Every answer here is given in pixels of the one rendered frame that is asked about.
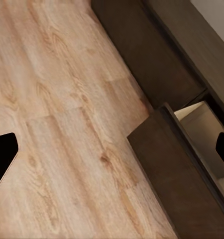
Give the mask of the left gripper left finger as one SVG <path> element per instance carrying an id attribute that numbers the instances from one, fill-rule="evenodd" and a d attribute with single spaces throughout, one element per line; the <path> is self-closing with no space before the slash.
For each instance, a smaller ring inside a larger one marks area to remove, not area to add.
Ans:
<path id="1" fill-rule="evenodd" d="M 0 180 L 9 168 L 11 162 L 18 153 L 18 143 L 15 134 L 0 136 Z"/>

